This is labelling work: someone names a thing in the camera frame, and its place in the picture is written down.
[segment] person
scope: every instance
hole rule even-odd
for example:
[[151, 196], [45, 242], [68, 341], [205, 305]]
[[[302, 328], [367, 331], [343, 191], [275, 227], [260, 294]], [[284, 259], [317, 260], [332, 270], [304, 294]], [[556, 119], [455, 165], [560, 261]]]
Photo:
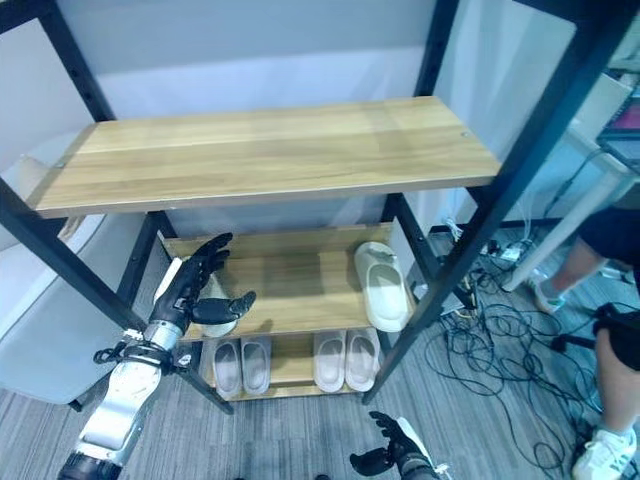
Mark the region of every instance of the person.
[[[560, 269], [551, 278], [533, 282], [534, 299], [540, 310], [552, 314], [561, 308], [565, 294], [607, 259], [631, 265], [640, 288], [639, 187], [614, 206], [588, 217], [578, 228], [578, 238]], [[596, 331], [603, 414], [584, 454], [573, 466], [576, 480], [619, 478], [637, 447], [634, 424], [640, 415], [640, 325], [612, 329], [596, 323]]]

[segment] shelf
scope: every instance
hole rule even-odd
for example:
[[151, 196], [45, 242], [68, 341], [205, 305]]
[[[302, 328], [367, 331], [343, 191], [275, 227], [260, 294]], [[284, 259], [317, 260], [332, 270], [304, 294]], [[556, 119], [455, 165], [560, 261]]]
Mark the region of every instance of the shelf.
[[102, 122], [61, 163], [28, 202], [44, 217], [469, 187], [499, 169], [435, 97]]
[[[385, 224], [237, 236], [229, 244], [231, 258], [217, 278], [229, 296], [255, 290], [257, 300], [229, 336], [371, 326], [353, 252], [366, 241], [387, 242], [389, 232], [390, 225]], [[209, 238], [165, 243], [170, 253], [186, 256]], [[210, 285], [201, 298], [212, 296]], [[200, 325], [192, 324], [183, 341], [207, 338]]]
[[[248, 395], [242, 392], [233, 401], [258, 400], [266, 398], [300, 397], [307, 395], [327, 395], [313, 380], [313, 335], [288, 335], [273, 338], [271, 347], [271, 384], [263, 395]], [[212, 346], [204, 343], [200, 360], [200, 374], [207, 383], [215, 386], [212, 367]], [[352, 393], [345, 386], [336, 393]]]

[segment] black metal frame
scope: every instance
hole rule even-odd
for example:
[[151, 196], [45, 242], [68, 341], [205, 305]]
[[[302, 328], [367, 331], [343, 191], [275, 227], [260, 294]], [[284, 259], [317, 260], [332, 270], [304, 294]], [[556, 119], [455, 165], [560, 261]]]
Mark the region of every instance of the black metal frame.
[[[640, 3], [640, 0], [514, 1], [573, 22], [575, 35], [496, 178], [488, 187], [468, 189], [478, 208], [443, 265], [434, 255], [402, 193], [388, 196], [382, 220], [398, 218], [416, 264], [429, 281], [429, 290], [395, 344], [385, 344], [388, 354], [374, 387], [363, 397], [365, 404], [382, 388], [420, 332], [436, 321], [447, 296], [452, 292], [460, 293], [456, 291], [460, 280], [565, 131], [605, 68]], [[415, 95], [433, 93], [458, 2], [437, 0]], [[113, 119], [113, 112], [82, 58], [57, 4], [53, 0], [0, 2], [0, 34], [32, 19], [41, 22], [93, 118], [96, 121]], [[130, 306], [157, 231], [165, 237], [176, 236], [164, 212], [148, 213], [116, 294], [57, 239], [46, 220], [30, 210], [1, 180], [0, 224], [123, 328], [141, 328], [143, 325]], [[228, 403], [199, 377], [188, 377], [185, 380], [194, 388], [226, 413], [232, 412]]]

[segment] robotic hand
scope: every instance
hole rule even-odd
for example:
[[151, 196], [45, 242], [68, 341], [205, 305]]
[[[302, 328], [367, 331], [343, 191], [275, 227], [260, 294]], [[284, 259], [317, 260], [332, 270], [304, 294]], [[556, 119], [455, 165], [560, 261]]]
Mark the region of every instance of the robotic hand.
[[80, 433], [59, 480], [118, 478], [142, 432], [162, 376], [185, 370], [174, 364], [172, 350], [191, 322], [228, 323], [249, 311], [254, 292], [232, 300], [198, 300], [211, 273], [224, 266], [229, 251], [221, 249], [232, 238], [230, 233], [220, 235], [184, 263], [174, 260], [158, 287], [144, 333], [127, 330], [115, 348], [96, 353], [96, 363], [115, 361], [117, 365], [109, 376], [107, 394]]
[[184, 334], [191, 322], [205, 325], [229, 323], [238, 320], [249, 311], [256, 299], [255, 292], [248, 292], [234, 300], [198, 300], [200, 291], [209, 281], [211, 274], [224, 267], [229, 250], [221, 248], [232, 238], [231, 233], [219, 235], [202, 245], [186, 262], [174, 259], [158, 288], [158, 298], [151, 313], [152, 322], [171, 323]]
[[351, 466], [360, 475], [372, 477], [398, 466], [403, 480], [440, 478], [428, 457], [428, 453], [409, 422], [400, 417], [394, 420], [381, 412], [369, 412], [371, 418], [389, 439], [389, 445], [371, 450], [363, 455], [352, 454]]

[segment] white wall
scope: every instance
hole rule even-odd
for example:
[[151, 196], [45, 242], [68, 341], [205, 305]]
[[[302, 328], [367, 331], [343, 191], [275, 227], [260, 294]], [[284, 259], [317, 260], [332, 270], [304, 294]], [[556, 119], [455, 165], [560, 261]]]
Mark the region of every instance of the white wall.
[[[62, 0], [118, 118], [411, 96], [433, 1]], [[376, 221], [382, 197], [172, 211], [182, 235]]]
[[39, 22], [0, 35], [0, 172], [37, 144], [92, 122]]
[[[60, 1], [119, 118], [411, 95], [433, 4], [425, 0]], [[20, 32], [30, 28], [25, 25], [3, 35], [0, 47], [12, 40], [11, 35], [23, 35]], [[504, 159], [571, 34], [571, 25], [510, 0], [462, 0], [436, 94]], [[10, 58], [17, 65], [11, 67], [13, 83], [2, 84], [0, 90], [3, 106], [9, 106], [0, 109], [0, 116], [11, 112], [0, 117], [0, 148], [7, 151], [0, 150], [0, 162], [25, 151], [36, 139], [89, 121], [46, 39], [32, 37], [25, 41], [16, 36], [11, 44]], [[3, 54], [3, 67], [6, 57]], [[3, 74], [0, 81], [7, 78]], [[582, 157], [582, 152], [568, 146], [556, 149], [532, 187], [536, 206]], [[598, 172], [585, 175], [597, 179]], [[463, 222], [472, 211], [464, 190], [424, 192], [411, 198], [426, 227], [440, 223], [447, 214]], [[570, 192], [566, 203], [572, 199]], [[251, 230], [373, 221], [381, 205], [380, 197], [372, 197], [349, 203], [201, 209], [170, 215], [187, 235], [221, 224]], [[559, 205], [557, 214], [563, 211], [566, 207]]]

